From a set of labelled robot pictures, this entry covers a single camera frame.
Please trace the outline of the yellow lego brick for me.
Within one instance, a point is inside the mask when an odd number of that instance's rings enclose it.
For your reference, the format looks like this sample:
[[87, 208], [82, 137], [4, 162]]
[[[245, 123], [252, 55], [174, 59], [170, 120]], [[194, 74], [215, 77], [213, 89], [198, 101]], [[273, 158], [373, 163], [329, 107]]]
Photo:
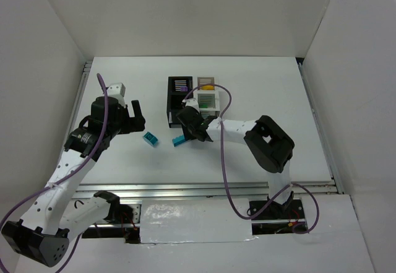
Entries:
[[215, 90], [215, 87], [213, 85], [204, 85], [201, 87], [201, 89], [209, 91], [209, 90]]

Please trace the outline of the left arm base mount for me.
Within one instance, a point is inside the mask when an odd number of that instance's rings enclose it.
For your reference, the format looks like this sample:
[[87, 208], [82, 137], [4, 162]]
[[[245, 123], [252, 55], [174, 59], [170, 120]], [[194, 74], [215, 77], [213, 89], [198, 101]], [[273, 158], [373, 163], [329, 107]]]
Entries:
[[142, 204], [123, 206], [114, 220], [101, 220], [83, 232], [83, 239], [110, 239], [117, 238], [127, 244], [140, 243], [140, 216]]

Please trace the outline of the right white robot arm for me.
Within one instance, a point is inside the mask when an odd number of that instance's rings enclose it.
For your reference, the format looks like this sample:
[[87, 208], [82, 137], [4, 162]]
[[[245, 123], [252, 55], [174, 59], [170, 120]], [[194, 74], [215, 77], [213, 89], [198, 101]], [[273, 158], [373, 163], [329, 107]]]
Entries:
[[220, 157], [226, 195], [231, 202], [225, 167], [225, 142], [246, 145], [258, 165], [268, 174], [271, 205], [285, 210], [293, 200], [290, 160], [295, 143], [269, 116], [258, 120], [235, 121], [221, 117], [203, 118], [197, 109], [186, 106], [176, 114], [187, 139], [220, 143]]

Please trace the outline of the teal long lego brick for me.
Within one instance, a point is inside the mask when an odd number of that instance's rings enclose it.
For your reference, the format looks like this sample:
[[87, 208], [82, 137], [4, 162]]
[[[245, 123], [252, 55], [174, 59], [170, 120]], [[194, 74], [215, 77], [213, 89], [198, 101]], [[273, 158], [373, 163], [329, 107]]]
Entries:
[[189, 137], [186, 137], [184, 134], [182, 134], [182, 135], [172, 139], [172, 143], [173, 143], [174, 147], [177, 147], [177, 146], [179, 146], [179, 145], [181, 145], [181, 144], [183, 144], [183, 143], [185, 143], [185, 142], [187, 142], [189, 140], [190, 140]]

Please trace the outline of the teal curved lego brick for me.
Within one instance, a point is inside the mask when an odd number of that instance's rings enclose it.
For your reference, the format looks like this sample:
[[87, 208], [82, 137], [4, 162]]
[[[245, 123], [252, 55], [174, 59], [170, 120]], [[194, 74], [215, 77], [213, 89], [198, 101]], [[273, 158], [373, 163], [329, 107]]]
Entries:
[[156, 147], [159, 142], [158, 138], [156, 136], [154, 136], [151, 132], [146, 132], [143, 135], [143, 139], [145, 142], [150, 144], [152, 147]]

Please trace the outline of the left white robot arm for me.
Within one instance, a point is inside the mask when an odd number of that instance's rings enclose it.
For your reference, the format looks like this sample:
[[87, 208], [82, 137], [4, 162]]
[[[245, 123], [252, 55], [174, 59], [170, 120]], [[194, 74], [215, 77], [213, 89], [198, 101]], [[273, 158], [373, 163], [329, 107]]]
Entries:
[[1, 222], [1, 234], [16, 253], [54, 267], [66, 255], [70, 242], [92, 224], [101, 220], [119, 224], [132, 221], [136, 210], [108, 191], [98, 191], [78, 209], [65, 212], [82, 179], [111, 140], [118, 134], [145, 129], [139, 101], [131, 104], [133, 116], [114, 97], [98, 97], [92, 103], [90, 115], [67, 138], [44, 191], [34, 196], [35, 202], [19, 220]]

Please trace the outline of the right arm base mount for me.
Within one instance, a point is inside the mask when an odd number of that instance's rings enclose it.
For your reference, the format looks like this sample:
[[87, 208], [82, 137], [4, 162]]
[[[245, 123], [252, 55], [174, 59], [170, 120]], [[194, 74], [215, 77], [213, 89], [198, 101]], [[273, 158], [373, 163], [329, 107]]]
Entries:
[[297, 232], [305, 232], [308, 229], [300, 199], [292, 200], [285, 211], [276, 207], [275, 203], [271, 203], [263, 213], [251, 220], [253, 235], [293, 233], [294, 226]]

